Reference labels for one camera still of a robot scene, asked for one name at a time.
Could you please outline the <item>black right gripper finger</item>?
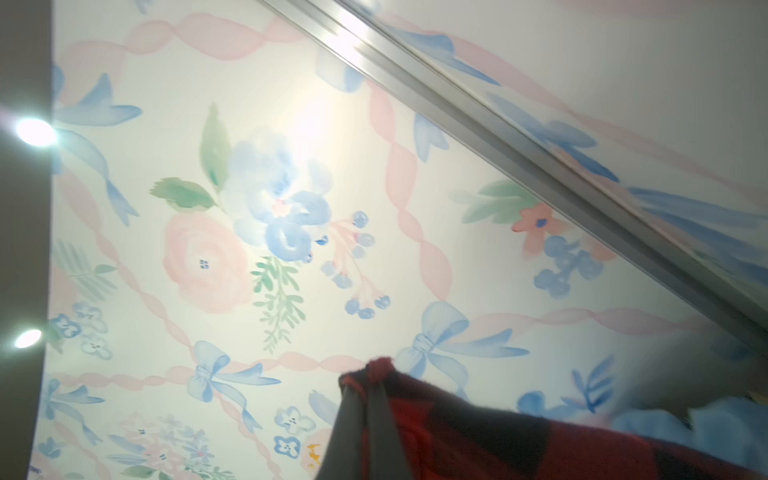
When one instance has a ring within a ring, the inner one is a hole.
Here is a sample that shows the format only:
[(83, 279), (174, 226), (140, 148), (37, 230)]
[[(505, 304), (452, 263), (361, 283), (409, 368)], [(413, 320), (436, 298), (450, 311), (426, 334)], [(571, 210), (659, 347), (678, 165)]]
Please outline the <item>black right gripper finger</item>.
[(414, 473), (391, 402), (404, 395), (406, 377), (339, 379), (342, 401), (318, 479), (412, 479)]

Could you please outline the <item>red black plaid cloth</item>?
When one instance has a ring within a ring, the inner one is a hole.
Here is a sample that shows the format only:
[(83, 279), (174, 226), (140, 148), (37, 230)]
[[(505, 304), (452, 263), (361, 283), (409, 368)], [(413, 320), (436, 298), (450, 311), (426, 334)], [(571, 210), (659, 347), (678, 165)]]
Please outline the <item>red black plaid cloth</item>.
[(682, 446), (474, 406), (378, 358), (376, 380), (406, 377), (391, 402), (412, 479), (756, 479), (758, 473)]

